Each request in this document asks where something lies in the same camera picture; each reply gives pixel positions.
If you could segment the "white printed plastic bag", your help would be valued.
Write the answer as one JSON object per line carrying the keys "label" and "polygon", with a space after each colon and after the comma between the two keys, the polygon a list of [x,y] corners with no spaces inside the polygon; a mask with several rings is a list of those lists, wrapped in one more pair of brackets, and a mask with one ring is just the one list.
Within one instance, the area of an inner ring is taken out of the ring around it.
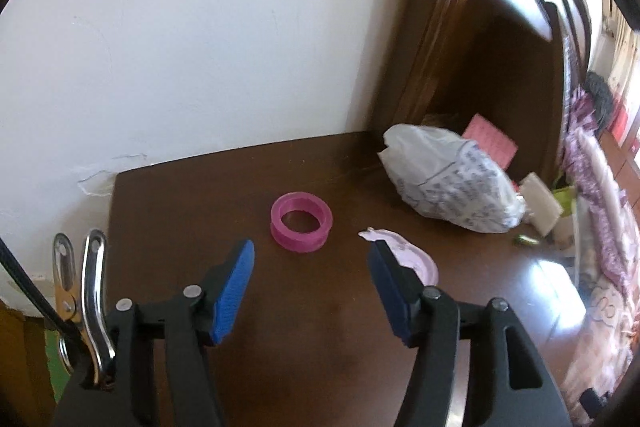
{"label": "white printed plastic bag", "polygon": [[378,158],[401,199],[419,215],[477,233],[506,233],[521,223],[525,202],[475,141],[413,124],[395,124],[383,140]]}

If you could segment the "green AA battery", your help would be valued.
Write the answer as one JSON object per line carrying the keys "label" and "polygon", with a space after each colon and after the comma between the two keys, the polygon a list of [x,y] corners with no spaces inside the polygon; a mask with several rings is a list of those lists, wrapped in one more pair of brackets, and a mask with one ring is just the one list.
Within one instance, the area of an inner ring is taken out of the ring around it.
{"label": "green AA battery", "polygon": [[521,245],[525,247],[535,248],[540,245],[539,239],[534,239],[533,237],[527,236],[525,234],[518,234],[513,237],[513,242],[516,245]]}

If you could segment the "light pink plastic lid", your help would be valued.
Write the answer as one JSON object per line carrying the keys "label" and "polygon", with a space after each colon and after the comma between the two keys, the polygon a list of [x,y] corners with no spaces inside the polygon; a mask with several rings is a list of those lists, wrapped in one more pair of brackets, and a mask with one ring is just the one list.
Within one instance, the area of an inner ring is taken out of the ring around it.
{"label": "light pink plastic lid", "polygon": [[395,256],[398,263],[411,269],[424,286],[436,286],[439,282],[439,272],[433,258],[421,248],[409,242],[400,234],[385,230],[367,228],[358,235],[369,243],[384,242]]}

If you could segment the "dark wooden nightstand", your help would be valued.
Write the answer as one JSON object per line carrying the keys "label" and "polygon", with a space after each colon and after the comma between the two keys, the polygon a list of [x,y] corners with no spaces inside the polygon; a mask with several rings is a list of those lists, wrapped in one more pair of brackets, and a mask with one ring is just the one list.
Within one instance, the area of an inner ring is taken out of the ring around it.
{"label": "dark wooden nightstand", "polygon": [[546,248],[419,216],[369,133],[239,148],[119,173],[107,300],[156,303],[253,241],[255,268],[231,335],[208,354],[230,426],[389,426],[414,353],[388,324],[367,267],[367,228],[427,252],[458,300],[513,307],[562,381],[584,316]]}

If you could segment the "metal spring clamp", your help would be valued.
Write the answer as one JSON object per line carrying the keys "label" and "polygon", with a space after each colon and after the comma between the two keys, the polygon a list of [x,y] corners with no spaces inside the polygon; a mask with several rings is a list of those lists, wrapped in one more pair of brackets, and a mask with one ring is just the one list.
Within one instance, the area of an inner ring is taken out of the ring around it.
{"label": "metal spring clamp", "polygon": [[88,385],[111,384],[116,351],[107,330],[103,296],[107,240],[100,230],[85,239],[81,262],[72,242],[63,233],[54,236],[52,261],[55,311],[72,330],[58,336],[58,355],[73,372],[82,358],[88,359]]}

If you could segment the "green white selfie stick box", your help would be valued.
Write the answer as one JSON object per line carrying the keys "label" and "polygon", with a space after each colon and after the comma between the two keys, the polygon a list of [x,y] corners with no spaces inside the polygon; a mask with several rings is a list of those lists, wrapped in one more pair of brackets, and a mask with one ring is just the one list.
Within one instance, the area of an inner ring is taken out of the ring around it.
{"label": "green white selfie stick box", "polygon": [[556,188],[552,191],[552,195],[561,207],[561,216],[551,231],[552,241],[559,251],[569,251],[571,253],[575,249],[576,239],[576,190],[573,185],[569,185]]}

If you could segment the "pink patterned paper packet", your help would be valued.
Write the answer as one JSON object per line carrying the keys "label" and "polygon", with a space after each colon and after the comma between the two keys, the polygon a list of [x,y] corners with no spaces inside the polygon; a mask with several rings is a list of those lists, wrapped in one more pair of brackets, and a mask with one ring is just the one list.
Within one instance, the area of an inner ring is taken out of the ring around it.
{"label": "pink patterned paper packet", "polygon": [[475,141],[502,170],[508,169],[518,151],[513,140],[480,114],[473,116],[462,138]]}

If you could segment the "purple lace pillow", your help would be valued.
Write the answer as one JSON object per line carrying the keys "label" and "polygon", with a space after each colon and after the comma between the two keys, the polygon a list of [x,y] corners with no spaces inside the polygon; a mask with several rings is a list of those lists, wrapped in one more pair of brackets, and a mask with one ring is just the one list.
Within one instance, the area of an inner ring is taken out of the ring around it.
{"label": "purple lace pillow", "polygon": [[578,88],[570,98],[562,168],[589,210],[599,272],[627,298],[634,291],[637,275],[639,228],[626,192],[614,179],[597,130],[591,95]]}

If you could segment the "dark wooden headboard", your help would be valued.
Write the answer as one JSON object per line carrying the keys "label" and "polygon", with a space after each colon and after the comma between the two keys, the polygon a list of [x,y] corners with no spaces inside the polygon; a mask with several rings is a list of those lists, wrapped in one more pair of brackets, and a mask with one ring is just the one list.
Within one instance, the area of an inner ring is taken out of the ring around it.
{"label": "dark wooden headboard", "polygon": [[518,148],[512,179],[552,183],[590,44],[586,0],[406,0],[368,126],[462,132],[482,116]]}

